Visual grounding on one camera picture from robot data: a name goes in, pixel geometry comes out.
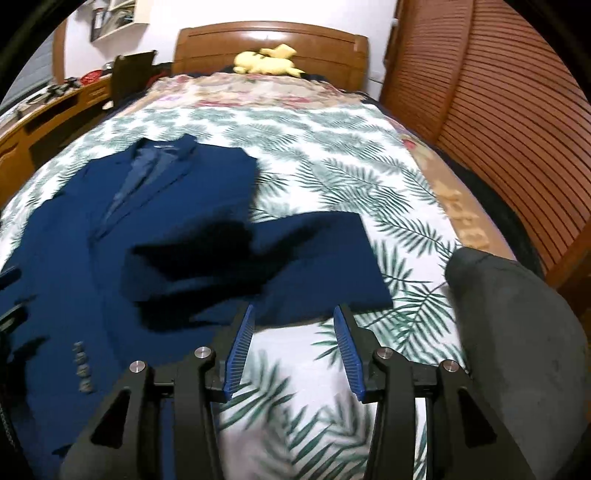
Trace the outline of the navy blue suit jacket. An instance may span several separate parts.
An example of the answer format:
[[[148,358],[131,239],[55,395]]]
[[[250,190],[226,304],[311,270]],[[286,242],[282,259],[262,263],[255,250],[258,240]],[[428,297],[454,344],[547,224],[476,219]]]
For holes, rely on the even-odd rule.
[[[260,170],[191,135],[142,139],[79,170],[30,216],[5,265],[1,308],[26,320],[2,343],[6,479],[52,479],[123,370],[183,359],[243,303],[254,326],[387,308],[359,215],[249,218]]]

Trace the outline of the palm leaf print duvet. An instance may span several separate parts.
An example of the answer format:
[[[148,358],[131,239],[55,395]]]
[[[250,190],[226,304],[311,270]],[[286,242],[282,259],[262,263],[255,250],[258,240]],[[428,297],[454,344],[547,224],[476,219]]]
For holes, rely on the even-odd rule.
[[[408,359],[462,360],[444,270],[460,241],[403,132],[369,105],[143,107],[42,166],[1,217],[1,455],[54,479],[135,361],[176,363],[242,303],[252,344],[214,407],[229,479],[359,479],[376,409],[332,312]]]

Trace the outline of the grey fabric cushion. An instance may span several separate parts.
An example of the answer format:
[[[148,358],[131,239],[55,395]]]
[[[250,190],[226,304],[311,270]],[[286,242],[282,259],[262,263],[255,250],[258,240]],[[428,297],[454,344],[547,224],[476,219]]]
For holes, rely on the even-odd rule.
[[[590,350],[567,302],[520,263],[463,247],[445,278],[474,381],[538,479],[590,476]]]

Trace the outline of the wooden louvered wardrobe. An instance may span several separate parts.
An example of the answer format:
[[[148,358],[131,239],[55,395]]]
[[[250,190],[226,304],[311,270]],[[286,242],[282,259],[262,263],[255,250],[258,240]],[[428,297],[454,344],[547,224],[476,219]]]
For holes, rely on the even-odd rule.
[[[550,45],[503,1],[403,1],[381,94],[522,220],[547,281],[590,275],[590,106]]]

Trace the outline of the wooden headboard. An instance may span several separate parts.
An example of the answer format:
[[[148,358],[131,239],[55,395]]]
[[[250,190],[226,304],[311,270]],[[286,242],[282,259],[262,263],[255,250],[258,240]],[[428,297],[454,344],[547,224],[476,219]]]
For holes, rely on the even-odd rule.
[[[211,74],[233,64],[243,51],[274,54],[294,49],[290,60],[332,86],[363,91],[369,40],[341,30],[283,21],[239,21],[184,28],[178,34],[171,73]]]

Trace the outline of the floral blanket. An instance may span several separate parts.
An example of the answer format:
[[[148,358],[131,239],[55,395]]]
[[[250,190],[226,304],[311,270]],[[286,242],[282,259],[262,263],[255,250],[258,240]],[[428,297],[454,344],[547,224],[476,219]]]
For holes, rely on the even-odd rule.
[[[331,83],[287,76],[214,73],[157,80],[133,107],[280,107],[322,109],[359,105],[363,96],[342,92]]]

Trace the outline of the yellow plush toy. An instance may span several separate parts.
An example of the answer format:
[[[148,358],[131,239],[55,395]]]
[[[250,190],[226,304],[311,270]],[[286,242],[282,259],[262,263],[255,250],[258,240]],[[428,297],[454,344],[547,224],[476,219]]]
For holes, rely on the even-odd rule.
[[[273,49],[262,48],[259,52],[243,51],[233,60],[233,72],[301,78],[304,70],[298,69],[291,61],[296,54],[297,51],[287,44],[280,44]]]

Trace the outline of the wooden desk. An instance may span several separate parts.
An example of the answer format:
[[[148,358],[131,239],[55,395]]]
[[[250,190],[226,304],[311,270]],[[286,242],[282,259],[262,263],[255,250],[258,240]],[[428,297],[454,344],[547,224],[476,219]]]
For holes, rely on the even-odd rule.
[[[46,162],[98,125],[111,100],[110,78],[72,90],[1,129],[1,204]]]

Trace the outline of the dark wooden chair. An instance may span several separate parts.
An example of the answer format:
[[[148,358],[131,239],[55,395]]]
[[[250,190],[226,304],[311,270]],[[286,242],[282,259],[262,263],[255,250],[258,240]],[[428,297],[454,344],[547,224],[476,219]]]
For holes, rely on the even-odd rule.
[[[114,108],[123,106],[144,91],[153,73],[155,56],[156,51],[152,50],[115,58],[110,76],[110,98]]]

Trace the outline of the red basket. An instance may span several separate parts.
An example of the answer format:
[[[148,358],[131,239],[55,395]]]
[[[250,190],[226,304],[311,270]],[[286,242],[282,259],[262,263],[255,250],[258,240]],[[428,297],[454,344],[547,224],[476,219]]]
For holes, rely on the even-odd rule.
[[[88,86],[88,85],[98,82],[101,77],[102,77],[101,70],[93,70],[93,71],[86,73],[82,77],[80,77],[79,83],[81,86]]]

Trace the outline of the white wall shelf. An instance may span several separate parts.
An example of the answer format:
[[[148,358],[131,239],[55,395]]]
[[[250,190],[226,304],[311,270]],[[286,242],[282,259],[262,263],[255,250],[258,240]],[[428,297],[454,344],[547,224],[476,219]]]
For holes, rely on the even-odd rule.
[[[91,42],[96,43],[132,27],[149,24],[150,1],[109,1],[94,10]]]

